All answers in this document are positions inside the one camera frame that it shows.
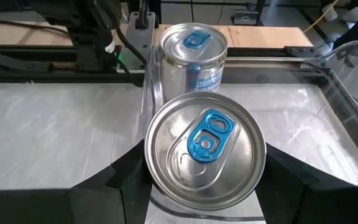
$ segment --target wooden board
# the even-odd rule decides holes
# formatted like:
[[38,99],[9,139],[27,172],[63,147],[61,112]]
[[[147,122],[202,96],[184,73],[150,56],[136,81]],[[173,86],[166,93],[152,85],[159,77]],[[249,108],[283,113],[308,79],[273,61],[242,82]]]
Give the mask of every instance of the wooden board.
[[[46,22],[28,22],[49,26]],[[153,44],[158,45],[159,38],[165,29],[171,25],[161,24],[154,30]],[[297,27],[254,27],[254,26],[214,26],[221,31],[227,39],[229,47],[260,47],[282,48],[284,46],[313,46],[308,38]],[[127,24],[122,24],[122,32],[125,33]],[[121,44],[115,32],[113,32],[116,44]],[[61,33],[49,30],[28,29],[0,25],[0,44],[18,45],[71,45],[68,37]]]

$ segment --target silver can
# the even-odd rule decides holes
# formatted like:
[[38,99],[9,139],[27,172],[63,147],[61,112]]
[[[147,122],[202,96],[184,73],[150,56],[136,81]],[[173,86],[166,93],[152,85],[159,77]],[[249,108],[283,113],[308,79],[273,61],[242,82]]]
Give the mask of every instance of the silver can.
[[245,199],[264,169],[266,146],[251,114],[205,91],[178,96],[153,117],[145,159],[156,187],[187,210],[220,210]]
[[178,24],[161,35],[162,90],[165,102],[191,91],[216,91],[221,83],[227,40],[199,23]]

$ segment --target can rim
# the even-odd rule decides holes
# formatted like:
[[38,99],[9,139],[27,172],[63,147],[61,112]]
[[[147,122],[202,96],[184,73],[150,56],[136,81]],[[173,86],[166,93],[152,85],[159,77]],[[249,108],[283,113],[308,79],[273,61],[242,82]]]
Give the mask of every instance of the can rim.
[[215,29],[212,26],[206,25],[206,24],[202,24],[199,22],[188,22],[188,23],[183,23],[183,24],[177,24],[174,26],[169,27],[168,29],[166,29],[162,34],[161,34],[161,38],[160,38],[160,48],[162,49],[162,51],[164,52],[164,54],[168,55],[170,58],[174,59],[175,61],[177,61],[176,63],[182,63],[182,64],[187,64],[187,63],[191,63],[191,62],[195,62],[193,60],[187,60],[187,59],[183,59],[183,58],[178,58],[175,55],[173,55],[170,52],[167,52],[165,50],[164,47],[164,43],[167,39],[167,36],[173,32],[175,32],[175,29],[180,29],[183,27],[186,27],[188,25],[193,25],[193,26],[201,26],[201,27],[205,27],[207,29],[211,29],[214,32],[214,35],[217,36],[217,38],[222,42],[222,44],[224,45],[224,50],[217,56],[207,59],[207,60],[203,60],[201,62],[198,63],[211,63],[216,61],[217,59],[223,57],[226,52],[227,52],[227,39],[226,37],[222,34],[222,32],[220,32],[219,30]]
[[[250,178],[251,181],[247,185],[247,188],[244,188],[244,194],[239,194],[239,195],[241,195],[241,197],[237,198],[236,200],[235,200],[235,198],[232,198],[231,201],[235,200],[234,203],[233,202],[227,203],[226,205],[221,206],[219,208],[201,208],[201,207],[197,207],[197,206],[192,206],[192,205],[190,205],[190,203],[185,203],[183,200],[181,200],[182,198],[180,198],[180,197],[178,198],[177,194],[175,194],[174,192],[170,192],[169,184],[166,183],[167,181],[163,178],[161,171],[156,169],[157,160],[156,160],[155,156],[153,156],[152,152],[154,152],[154,150],[152,149],[152,141],[150,140],[150,138],[152,137],[151,134],[155,134],[155,130],[157,129],[158,126],[161,125],[160,122],[164,118],[164,116],[161,116],[161,114],[165,110],[169,110],[169,108],[176,107],[177,104],[180,103],[180,102],[177,102],[178,99],[186,98],[189,95],[192,96],[193,98],[200,97],[200,96],[204,96],[205,94],[208,94],[209,96],[215,95],[220,98],[224,97],[225,100],[227,99],[230,103],[234,104],[236,106],[236,108],[240,110],[241,113],[246,114],[247,118],[249,119],[249,121],[252,123],[252,126],[254,127],[253,130],[257,132],[256,133],[257,137],[253,137],[253,139],[258,140],[257,143],[259,143],[259,145],[256,147],[258,147],[258,150],[261,151],[261,153],[260,153],[261,158],[257,159],[257,162],[259,163],[259,165],[254,167],[254,168],[256,168],[256,171],[254,171],[252,173],[252,176]],[[149,124],[149,127],[147,128],[146,137],[145,137],[144,153],[145,153],[146,164],[147,164],[147,167],[149,168],[149,171],[153,177],[155,187],[164,196],[166,196],[171,201],[171,203],[173,203],[175,205],[183,205],[191,212],[198,212],[200,210],[202,210],[202,211],[222,210],[222,209],[225,209],[228,207],[232,207],[232,206],[242,202],[245,198],[247,198],[254,191],[254,189],[256,188],[257,184],[260,181],[260,178],[262,177],[262,174],[263,174],[264,168],[265,168],[265,163],[266,163],[267,149],[266,149],[265,138],[264,138],[264,135],[263,135],[263,132],[262,132],[260,126],[256,122],[255,118],[243,106],[241,106],[234,100],[232,100],[222,94],[200,91],[200,92],[185,93],[183,95],[177,96],[174,99],[172,99],[171,101],[169,101],[168,103],[166,103],[165,105],[163,105],[156,112],[156,114],[154,115],[154,117],[152,118],[152,120]]]

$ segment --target yellow cable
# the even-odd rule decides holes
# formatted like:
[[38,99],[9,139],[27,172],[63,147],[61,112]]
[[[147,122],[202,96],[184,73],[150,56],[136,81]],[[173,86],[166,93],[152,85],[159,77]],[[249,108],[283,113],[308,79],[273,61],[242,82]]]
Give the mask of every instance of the yellow cable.
[[[335,6],[335,4],[338,2],[338,0],[335,0],[334,3],[333,3],[333,7]],[[305,29],[303,32],[307,32],[308,30],[310,30],[312,27],[314,27],[318,22],[320,22],[321,19],[324,18],[324,16],[329,12],[329,10],[327,10],[326,12],[324,12],[323,15],[320,16],[320,18],[318,18],[316,20],[316,22],[314,22],[314,24],[310,25],[307,29]]]

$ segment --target can top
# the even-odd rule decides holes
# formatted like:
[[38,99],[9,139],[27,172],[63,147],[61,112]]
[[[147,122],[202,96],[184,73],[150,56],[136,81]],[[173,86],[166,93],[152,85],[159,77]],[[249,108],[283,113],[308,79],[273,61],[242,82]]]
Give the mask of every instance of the can top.
[[208,25],[187,23],[164,31],[160,46],[164,54],[180,64],[208,63],[226,54],[227,40]]
[[145,158],[156,187],[188,209],[219,210],[245,199],[264,169],[266,146],[251,114],[225,96],[191,92],[153,117]]

